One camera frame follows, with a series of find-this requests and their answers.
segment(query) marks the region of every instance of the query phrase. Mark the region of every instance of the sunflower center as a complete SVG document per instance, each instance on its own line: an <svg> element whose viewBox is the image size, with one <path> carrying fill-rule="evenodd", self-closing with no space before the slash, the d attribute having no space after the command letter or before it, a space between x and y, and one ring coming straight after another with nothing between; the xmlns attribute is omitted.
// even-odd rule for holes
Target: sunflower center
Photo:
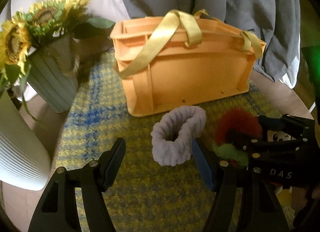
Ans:
<svg viewBox="0 0 320 232"><path fill-rule="evenodd" d="M6 41L7 55L12 62L19 61L19 53L22 50L22 42L16 36L16 30L16 27L11 30Z"/></svg>
<svg viewBox="0 0 320 232"><path fill-rule="evenodd" d="M43 7L40 9L33 18L33 23L36 26L47 24L50 20L54 19L58 9L56 7Z"/></svg>

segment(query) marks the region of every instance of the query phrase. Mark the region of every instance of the red fur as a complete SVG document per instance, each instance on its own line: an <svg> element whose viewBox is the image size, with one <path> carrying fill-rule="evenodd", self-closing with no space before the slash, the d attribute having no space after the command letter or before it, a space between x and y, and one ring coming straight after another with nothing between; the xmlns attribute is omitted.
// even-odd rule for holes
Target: red fur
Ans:
<svg viewBox="0 0 320 232"><path fill-rule="evenodd" d="M253 138L262 137L262 127L259 124L258 117L244 111L241 108L233 108L226 112L218 121L215 131L215 142L221 146L226 142L226 135L229 130L250 135Z"/></svg>

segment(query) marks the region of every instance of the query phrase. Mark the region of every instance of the flower vase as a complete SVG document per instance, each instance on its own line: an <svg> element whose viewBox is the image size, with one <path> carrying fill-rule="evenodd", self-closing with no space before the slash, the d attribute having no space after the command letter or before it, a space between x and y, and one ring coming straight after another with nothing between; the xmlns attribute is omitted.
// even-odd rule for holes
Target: flower vase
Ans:
<svg viewBox="0 0 320 232"><path fill-rule="evenodd" d="M33 52L27 60L32 67L28 83L57 113L68 111L78 91L78 60L66 35Z"/></svg>
<svg viewBox="0 0 320 232"><path fill-rule="evenodd" d="M50 158L15 108L7 92L0 94L0 180L41 190L49 177Z"/></svg>

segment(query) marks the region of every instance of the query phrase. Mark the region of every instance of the blue gripper pad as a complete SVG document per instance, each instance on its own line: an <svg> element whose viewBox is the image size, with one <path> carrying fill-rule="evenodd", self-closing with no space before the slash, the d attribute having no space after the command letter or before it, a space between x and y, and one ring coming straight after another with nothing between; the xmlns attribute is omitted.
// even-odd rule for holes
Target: blue gripper pad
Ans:
<svg viewBox="0 0 320 232"><path fill-rule="evenodd" d="M209 190L213 191L214 181L212 177L212 169L195 139L192 139L191 149L204 185L209 188Z"/></svg>

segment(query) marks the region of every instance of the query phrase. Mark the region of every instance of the crate handle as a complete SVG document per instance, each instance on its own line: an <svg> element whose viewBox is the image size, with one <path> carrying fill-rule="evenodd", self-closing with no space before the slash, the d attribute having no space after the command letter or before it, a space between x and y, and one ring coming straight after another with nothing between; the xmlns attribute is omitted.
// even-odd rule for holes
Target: crate handle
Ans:
<svg viewBox="0 0 320 232"><path fill-rule="evenodd" d="M194 16L178 10L169 11L151 34L150 38L146 41L137 57L131 61L129 66L120 71L118 63L115 63L113 67L114 70L121 79L126 79L127 77L135 75L144 69L153 61L153 59L168 43L179 27L180 23L187 32L188 39L185 42L186 47L200 44L202 42L202 32L195 18L198 18L201 13L209 16L207 11L204 9L196 12ZM222 22L217 18L212 17L212 19L217 22ZM241 36L244 38L243 50L250 51L251 47L253 47L256 59L261 58L262 47L258 37L249 31L242 31Z"/></svg>
<svg viewBox="0 0 320 232"><path fill-rule="evenodd" d="M217 18L215 18L215 17L211 17L205 9L201 9L201 10L197 11L193 16L194 16L195 18L198 18L198 19L199 19L201 14L204 14L204 15L206 15L206 16L209 16L212 20L215 20L215 21L217 21L217 22L222 22L221 20L219 20L219 19L217 19Z"/></svg>
<svg viewBox="0 0 320 232"><path fill-rule="evenodd" d="M202 42L202 32L195 17L186 12L171 10L164 16L140 53L131 61L127 68L120 72L118 63L114 65L114 70L120 78L126 79L148 66L171 39L180 23L187 32L188 40L185 42L186 47L198 45Z"/></svg>
<svg viewBox="0 0 320 232"><path fill-rule="evenodd" d="M258 37L254 33L249 31L242 31L241 36L244 39L243 50L250 51L251 47L253 47L256 60L260 59L262 57L263 51L262 51L261 43Z"/></svg>
<svg viewBox="0 0 320 232"><path fill-rule="evenodd" d="M205 9L201 9L199 11L197 11L194 14L195 18L200 18L200 15L204 14L209 16L212 20L215 20L217 22L222 22L221 20L215 18L215 17L211 17L208 12ZM258 39L258 37L249 31L242 31L241 32L241 36L244 38L244 46L243 46L243 51L250 51L251 47L253 47L253 51L254 51L254 55L256 57L256 59L260 59L262 57L262 47L260 44L260 40Z"/></svg>

